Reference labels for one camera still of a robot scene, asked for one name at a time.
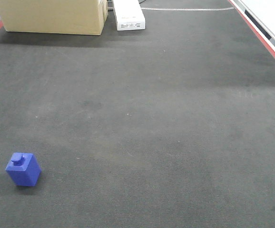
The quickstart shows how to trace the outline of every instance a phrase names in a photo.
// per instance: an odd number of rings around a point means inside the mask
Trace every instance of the white box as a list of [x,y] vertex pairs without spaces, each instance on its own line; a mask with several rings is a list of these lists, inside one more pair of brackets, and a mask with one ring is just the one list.
[[138,0],[113,0],[118,31],[145,29],[145,17]]

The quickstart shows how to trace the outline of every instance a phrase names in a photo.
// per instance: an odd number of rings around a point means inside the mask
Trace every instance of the cable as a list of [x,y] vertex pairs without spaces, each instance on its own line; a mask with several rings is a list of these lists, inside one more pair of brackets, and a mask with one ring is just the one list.
[[225,11],[225,10],[233,10],[234,7],[227,8],[217,8],[217,9],[188,9],[188,8],[150,8],[150,7],[141,7],[142,10],[154,10],[154,11]]

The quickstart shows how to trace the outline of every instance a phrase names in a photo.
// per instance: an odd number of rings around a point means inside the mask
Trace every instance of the floor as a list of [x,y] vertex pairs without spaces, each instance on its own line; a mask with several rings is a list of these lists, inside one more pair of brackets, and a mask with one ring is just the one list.
[[[220,8],[226,0],[149,0]],[[235,10],[100,37],[0,30],[0,228],[275,228],[275,60]],[[5,166],[33,152],[36,187]]]

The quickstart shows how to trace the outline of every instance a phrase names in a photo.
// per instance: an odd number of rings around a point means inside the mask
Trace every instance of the label on white box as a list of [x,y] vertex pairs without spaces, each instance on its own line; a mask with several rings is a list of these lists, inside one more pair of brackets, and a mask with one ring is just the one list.
[[145,17],[138,0],[113,0],[118,30],[145,29]]

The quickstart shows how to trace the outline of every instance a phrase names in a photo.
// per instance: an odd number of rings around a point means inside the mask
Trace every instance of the blue plastic block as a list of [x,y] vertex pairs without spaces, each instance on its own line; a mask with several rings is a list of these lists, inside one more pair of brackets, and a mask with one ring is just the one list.
[[35,156],[32,153],[13,153],[6,172],[16,185],[35,186],[41,172]]

